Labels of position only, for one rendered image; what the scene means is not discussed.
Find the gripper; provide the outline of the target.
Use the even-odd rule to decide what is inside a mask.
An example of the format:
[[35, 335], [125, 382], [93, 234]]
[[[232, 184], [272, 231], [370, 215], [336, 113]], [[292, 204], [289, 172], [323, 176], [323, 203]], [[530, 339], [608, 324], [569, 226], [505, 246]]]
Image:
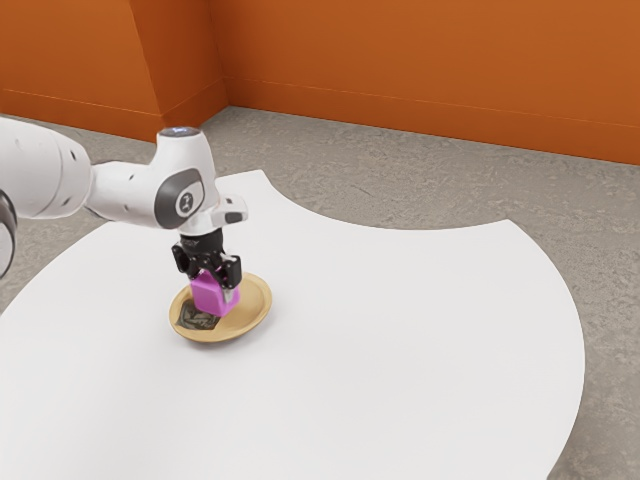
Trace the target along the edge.
[[208, 271], [218, 281], [224, 302], [230, 303], [242, 280], [242, 267], [239, 256], [224, 251], [223, 241], [221, 229], [199, 236], [181, 234], [171, 251], [181, 273], [196, 278], [201, 271]]

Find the pink block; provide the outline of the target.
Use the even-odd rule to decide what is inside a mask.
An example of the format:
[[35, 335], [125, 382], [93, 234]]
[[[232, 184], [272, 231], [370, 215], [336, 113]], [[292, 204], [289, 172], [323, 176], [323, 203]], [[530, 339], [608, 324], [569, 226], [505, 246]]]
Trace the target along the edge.
[[195, 307], [217, 317], [226, 316], [239, 302], [239, 288], [225, 289], [206, 270], [190, 283]]

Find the tan round plate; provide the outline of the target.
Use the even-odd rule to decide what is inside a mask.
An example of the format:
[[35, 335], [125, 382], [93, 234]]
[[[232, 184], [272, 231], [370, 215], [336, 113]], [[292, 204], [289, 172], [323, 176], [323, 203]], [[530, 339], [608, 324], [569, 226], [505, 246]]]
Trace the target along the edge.
[[255, 328], [272, 305], [268, 284], [254, 274], [243, 273], [238, 304], [224, 317], [213, 316], [195, 307], [190, 283], [173, 299], [169, 320], [179, 335], [191, 341], [216, 343], [237, 338]]

